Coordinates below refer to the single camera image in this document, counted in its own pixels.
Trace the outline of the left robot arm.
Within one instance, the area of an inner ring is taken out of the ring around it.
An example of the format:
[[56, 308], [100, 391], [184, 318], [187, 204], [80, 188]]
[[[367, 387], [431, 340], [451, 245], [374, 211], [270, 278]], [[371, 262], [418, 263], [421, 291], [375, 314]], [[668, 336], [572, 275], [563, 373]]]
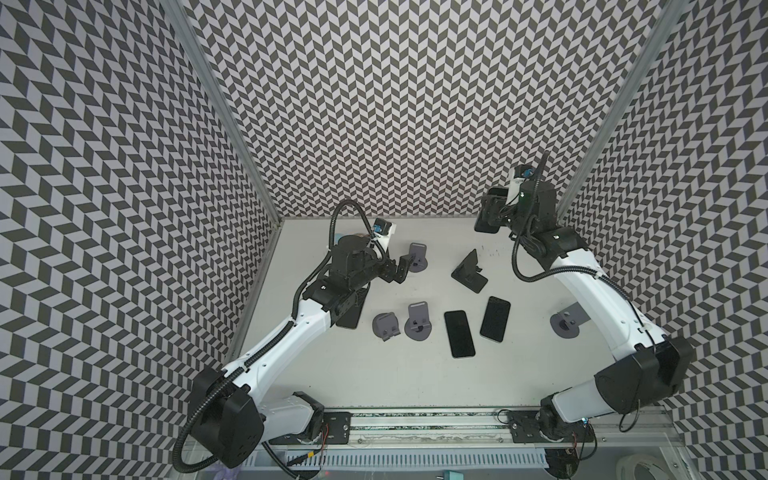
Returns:
[[314, 340], [341, 320], [359, 317], [371, 282], [402, 283], [413, 258], [389, 257], [388, 240], [376, 235], [333, 239], [325, 257], [294, 295], [290, 315], [268, 337], [220, 370], [194, 379], [188, 419], [171, 453], [182, 474], [217, 462], [233, 469], [257, 447], [286, 435], [306, 442], [323, 431], [323, 406], [304, 392], [272, 403], [266, 394], [282, 371]]

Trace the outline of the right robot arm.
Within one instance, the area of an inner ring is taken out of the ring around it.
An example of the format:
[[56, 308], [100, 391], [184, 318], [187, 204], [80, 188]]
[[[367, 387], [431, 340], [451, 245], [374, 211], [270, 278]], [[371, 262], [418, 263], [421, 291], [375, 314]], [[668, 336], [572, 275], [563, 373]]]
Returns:
[[502, 227], [513, 241], [517, 279], [533, 284], [557, 278], [597, 326], [614, 359], [592, 379], [541, 400], [536, 420], [544, 438], [559, 441], [579, 423], [637, 413], [681, 390], [693, 359], [691, 343], [642, 314], [578, 232], [558, 225], [550, 183], [516, 178], [507, 187], [490, 188], [481, 198], [475, 229], [496, 233]]

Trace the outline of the black phone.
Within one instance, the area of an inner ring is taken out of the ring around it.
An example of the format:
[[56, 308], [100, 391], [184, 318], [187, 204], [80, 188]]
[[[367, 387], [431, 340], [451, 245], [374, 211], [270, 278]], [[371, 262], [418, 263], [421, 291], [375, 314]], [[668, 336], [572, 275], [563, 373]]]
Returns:
[[486, 339], [501, 343], [504, 340], [511, 303], [507, 300], [490, 296], [480, 327], [480, 335]]
[[339, 316], [335, 323], [336, 326], [349, 330], [355, 330], [358, 327], [369, 290], [370, 286], [358, 289], [345, 301], [339, 310]]
[[505, 199], [496, 195], [484, 195], [481, 198], [474, 231], [495, 234], [500, 229], [499, 211], [504, 206]]
[[444, 313], [451, 355], [453, 358], [471, 358], [476, 354], [468, 317], [463, 310]]

